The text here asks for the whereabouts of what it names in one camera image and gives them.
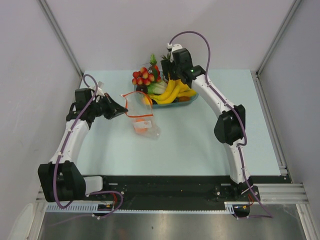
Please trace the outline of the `clear zip top bag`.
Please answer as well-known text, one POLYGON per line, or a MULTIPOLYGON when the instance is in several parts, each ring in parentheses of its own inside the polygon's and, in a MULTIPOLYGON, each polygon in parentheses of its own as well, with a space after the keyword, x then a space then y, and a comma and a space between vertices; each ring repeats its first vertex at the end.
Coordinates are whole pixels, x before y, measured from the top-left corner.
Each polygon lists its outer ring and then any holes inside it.
POLYGON ((131 120, 132 126, 136 119, 148 121, 148 130, 146 132, 136 133, 133 126, 135 133, 147 138, 157 139, 161 134, 161 130, 156 123, 153 106, 143 103, 143 97, 148 95, 140 91, 132 91, 121 96, 125 99, 125 108, 128 109, 125 115, 131 120))

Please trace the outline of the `yellow banana bunch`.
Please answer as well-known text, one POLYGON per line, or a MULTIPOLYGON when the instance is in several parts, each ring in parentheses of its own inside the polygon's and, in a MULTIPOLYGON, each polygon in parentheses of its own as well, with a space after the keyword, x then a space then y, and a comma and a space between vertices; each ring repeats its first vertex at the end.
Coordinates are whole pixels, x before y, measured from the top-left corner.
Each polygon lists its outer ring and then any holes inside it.
POLYGON ((182 83, 180 79, 168 81, 164 93, 160 95, 149 93, 148 96, 158 105, 171 104, 176 98, 195 96, 197 92, 190 88, 187 84, 182 83))

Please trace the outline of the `orange fruit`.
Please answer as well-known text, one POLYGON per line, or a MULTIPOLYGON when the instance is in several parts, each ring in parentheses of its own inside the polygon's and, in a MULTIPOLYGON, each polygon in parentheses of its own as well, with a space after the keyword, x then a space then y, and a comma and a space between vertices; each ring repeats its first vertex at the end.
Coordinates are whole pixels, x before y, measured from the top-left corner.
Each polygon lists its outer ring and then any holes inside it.
POLYGON ((133 127, 137 134, 143 134, 148 131, 149 123, 144 119, 136 119, 133 123, 133 127))

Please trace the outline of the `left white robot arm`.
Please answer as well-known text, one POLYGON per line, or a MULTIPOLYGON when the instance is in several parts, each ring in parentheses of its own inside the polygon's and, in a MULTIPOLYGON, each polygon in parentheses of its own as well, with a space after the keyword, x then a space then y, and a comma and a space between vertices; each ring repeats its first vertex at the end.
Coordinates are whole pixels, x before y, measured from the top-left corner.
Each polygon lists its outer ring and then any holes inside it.
POLYGON ((76 166, 82 144, 94 120, 111 120, 128 112, 101 89, 80 88, 75 91, 66 116, 65 132, 59 147, 48 163, 41 164, 37 173, 45 200, 52 202, 83 200, 93 193, 98 199, 110 196, 111 188, 101 176, 83 176, 76 166))

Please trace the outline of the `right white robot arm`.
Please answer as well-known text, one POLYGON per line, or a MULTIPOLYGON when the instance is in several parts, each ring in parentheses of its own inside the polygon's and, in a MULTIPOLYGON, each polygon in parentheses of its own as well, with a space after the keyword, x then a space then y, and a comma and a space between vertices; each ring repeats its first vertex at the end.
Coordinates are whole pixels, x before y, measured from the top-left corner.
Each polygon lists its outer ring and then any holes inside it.
POLYGON ((214 127, 216 139, 224 145, 230 178, 236 184, 230 188, 231 196, 242 201, 249 194, 243 184, 250 174, 246 168, 242 147, 247 144, 246 110, 243 105, 234 105, 212 83, 207 72, 199 65, 193 65, 190 52, 179 44, 167 47, 167 59, 161 61, 166 79, 181 80, 195 90, 210 106, 217 117, 214 127))

